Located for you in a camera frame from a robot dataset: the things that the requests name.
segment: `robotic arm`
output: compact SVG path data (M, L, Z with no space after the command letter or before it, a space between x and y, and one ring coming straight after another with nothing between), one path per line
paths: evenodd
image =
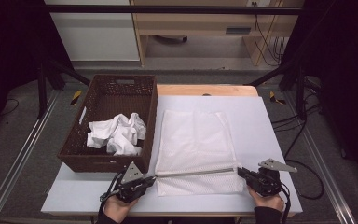
M238 168L238 175L246 180L246 184L254 189L259 195L263 197L273 196L283 191L286 196L286 208L282 216L282 224L286 222L287 215L290 210L290 192L289 189L284 189L284 185L280 180L279 171L297 172L297 168L280 163L273 159L268 159L258 163L261 166L257 172L250 171L245 168Z
M109 197L116 195L121 201L131 203L143 196L147 188L153 186L155 180L155 176L144 178L142 172L132 162L127 169L117 173L108 191L100 197L100 201L104 203Z

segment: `cabinet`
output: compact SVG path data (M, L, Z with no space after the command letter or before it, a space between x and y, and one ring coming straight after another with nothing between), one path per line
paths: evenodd
M301 7L303 0L270 0L269 7ZM131 0L135 6L224 6L245 7L247 0ZM147 38L151 35L236 35L243 41L254 65L272 36L290 36L297 16L257 16L261 32L255 32L255 15L140 14L134 13L134 27L141 63L145 63Z
M128 5L128 0L45 0L55 5ZM139 61L130 13L51 13L72 62Z

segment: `aluminum rail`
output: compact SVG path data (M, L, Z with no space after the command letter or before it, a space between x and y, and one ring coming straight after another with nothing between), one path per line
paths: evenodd
M283 94L285 96L284 98L287 99L287 102L289 103L292 111L296 113L295 100L291 94L287 93L286 91L284 91ZM356 220L354 219L351 209L348 207L348 204L345 201L336 180L331 174L330 169L327 167L327 164L319 152L319 149L316 146L316 143L313 140L307 126L303 132L303 141L310 154L313 164L318 171L318 174L320 174L320 177L324 182L326 193L330 198L330 202L333 205L334 210L337 213L339 221L342 224L355 224Z
M161 14L240 14L314 15L321 9L302 7L216 7L216 6L106 6L106 5L27 5L24 9L55 13L161 13Z
M10 192L14 188L14 185L16 184L16 181L18 180L21 174L22 168L24 167L29 156L31 155L31 152L34 149L34 145L36 144L39 135L42 133L48 121L48 118L50 117L51 111L53 110L57 102L59 94L60 91L53 91L53 93L51 94L48 102L49 104L48 110L46 111L46 113L41 119L38 119L36 121L33 129L31 130L31 133L28 135L27 140L22 146L22 149L17 159L14 161L13 165L10 168L10 171L7 173L7 176L0 187L0 212L3 206L5 205L5 202L7 201Z

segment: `white cabinet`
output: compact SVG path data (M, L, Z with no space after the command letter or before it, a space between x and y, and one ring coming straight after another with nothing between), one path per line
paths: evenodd
M45 0L48 5L129 5L128 0ZM139 61L130 13L51 13L71 61Z

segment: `folded white cloth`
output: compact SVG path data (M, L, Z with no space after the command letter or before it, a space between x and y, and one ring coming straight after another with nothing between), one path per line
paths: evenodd
M239 166L223 112L164 111L155 170L159 196L243 191ZM232 171L189 175L227 168Z
M91 132L88 133L87 146L106 146L106 151L115 155L139 154L141 148L136 144L138 139L144 140L146 135L146 125L137 113L132 113L130 119L119 114L110 120L93 121L89 123L89 128Z

